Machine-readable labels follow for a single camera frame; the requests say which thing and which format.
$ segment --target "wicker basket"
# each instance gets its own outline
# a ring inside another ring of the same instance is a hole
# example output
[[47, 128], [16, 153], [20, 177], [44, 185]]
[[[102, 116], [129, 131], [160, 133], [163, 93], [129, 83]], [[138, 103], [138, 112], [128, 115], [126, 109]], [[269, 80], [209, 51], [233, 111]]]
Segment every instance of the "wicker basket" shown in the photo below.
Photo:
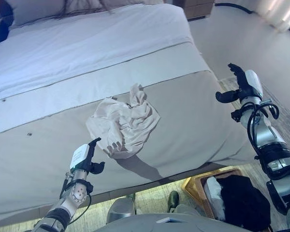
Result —
[[212, 176], [214, 176], [215, 178], [226, 178], [230, 175], [242, 175], [242, 172], [238, 168], [230, 166], [196, 175], [185, 180], [182, 185], [182, 190], [186, 192], [190, 197], [192, 197], [196, 201], [196, 203], [204, 209], [207, 217], [215, 219], [203, 187], [207, 179]]

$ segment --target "crumpled towel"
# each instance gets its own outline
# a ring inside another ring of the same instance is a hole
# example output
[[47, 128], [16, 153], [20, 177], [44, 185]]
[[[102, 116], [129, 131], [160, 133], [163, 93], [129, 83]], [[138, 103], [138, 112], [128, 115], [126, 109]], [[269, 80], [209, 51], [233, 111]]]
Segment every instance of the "crumpled towel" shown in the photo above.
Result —
[[224, 203], [221, 197], [221, 185], [214, 176], [207, 179], [204, 185], [204, 191], [213, 210], [216, 219], [224, 221], [226, 216], [224, 214]]
[[130, 105], [104, 99], [86, 122], [92, 139], [113, 159], [127, 159], [142, 149], [160, 116], [147, 102], [144, 91], [135, 84], [130, 89]]

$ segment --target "bed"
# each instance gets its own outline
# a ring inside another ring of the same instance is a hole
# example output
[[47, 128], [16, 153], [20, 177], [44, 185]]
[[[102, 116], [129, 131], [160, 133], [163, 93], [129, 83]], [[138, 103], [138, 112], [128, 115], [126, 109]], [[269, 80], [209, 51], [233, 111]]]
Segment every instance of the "bed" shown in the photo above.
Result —
[[96, 149], [105, 169], [88, 178], [95, 202], [253, 159], [232, 106], [215, 100], [221, 88], [181, 8], [133, 4], [38, 21], [0, 43], [0, 221], [43, 216], [74, 150], [92, 140], [88, 117], [104, 98], [129, 102], [134, 83], [161, 119], [131, 158]]

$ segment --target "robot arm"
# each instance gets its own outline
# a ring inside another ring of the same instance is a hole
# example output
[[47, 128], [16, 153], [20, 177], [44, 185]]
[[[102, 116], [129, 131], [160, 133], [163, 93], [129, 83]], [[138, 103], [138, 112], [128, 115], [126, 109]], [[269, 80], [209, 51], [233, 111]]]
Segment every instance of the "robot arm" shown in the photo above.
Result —
[[269, 108], [274, 119], [279, 117], [279, 109], [271, 100], [262, 101], [263, 91], [256, 73], [244, 72], [240, 67], [228, 65], [237, 77], [238, 90], [216, 93], [222, 103], [240, 100], [241, 109], [231, 113], [236, 122], [247, 129], [249, 140], [255, 149], [262, 170], [271, 179], [267, 187], [276, 209], [286, 215], [290, 209], [290, 150], [278, 131], [271, 126], [265, 110]]
[[66, 173], [59, 201], [52, 206], [46, 216], [34, 227], [32, 232], [64, 232], [78, 207], [93, 191], [93, 186], [86, 181], [89, 172], [99, 174], [104, 169], [104, 162], [92, 163], [97, 138], [91, 143], [80, 146], [73, 154], [70, 172]]

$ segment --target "cable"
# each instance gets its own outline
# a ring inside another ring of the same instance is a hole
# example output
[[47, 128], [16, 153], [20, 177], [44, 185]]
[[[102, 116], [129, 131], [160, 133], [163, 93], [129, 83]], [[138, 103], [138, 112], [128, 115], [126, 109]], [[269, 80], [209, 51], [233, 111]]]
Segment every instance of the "cable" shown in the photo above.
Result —
[[271, 232], [274, 232], [271, 225], [269, 225], [269, 229], [270, 229]]
[[[252, 114], [250, 115], [249, 117], [249, 120], [248, 120], [248, 123], [247, 123], [247, 135], [248, 135], [248, 138], [249, 138], [249, 141], [251, 143], [251, 145], [253, 146], [254, 150], [256, 151], [257, 153], [257, 156], [260, 157], [261, 154], [260, 154], [260, 150], [258, 148], [258, 145], [257, 145], [257, 142], [256, 142], [256, 136], [255, 136], [255, 121], [256, 121], [256, 116], [257, 116], [257, 113], [264, 107], [267, 107], [267, 106], [272, 106], [275, 111], [272, 113], [272, 116], [274, 119], [278, 119], [279, 117], [279, 108], [273, 104], [273, 103], [267, 103], [267, 104], [263, 104], [263, 105], [260, 105], [260, 106], [257, 106], [255, 108], [255, 110], [252, 112]], [[253, 120], [253, 125], [252, 125], [252, 133], [250, 133], [250, 126], [251, 126], [251, 122]], [[260, 164], [261, 164], [261, 167], [262, 167], [262, 170], [267, 174], [267, 176], [271, 179], [271, 180], [279, 180], [287, 175], [290, 174], [290, 165], [288, 166], [288, 169], [282, 173], [282, 174], [277, 174], [277, 175], [272, 175], [271, 173], [269, 173], [266, 169], [266, 163], [263, 163], [263, 159], [259, 159], [260, 161]]]
[[76, 222], [82, 215], [84, 215], [84, 213], [89, 209], [89, 207], [90, 207], [90, 205], [91, 205], [91, 195], [90, 194], [88, 194], [88, 197], [89, 197], [89, 204], [88, 204], [88, 206], [87, 206], [87, 208], [81, 213], [81, 215], [80, 216], [78, 216], [75, 220], [73, 220], [73, 221], [71, 221], [70, 223], [69, 223], [69, 225], [71, 225], [72, 223], [74, 223], [74, 222]]

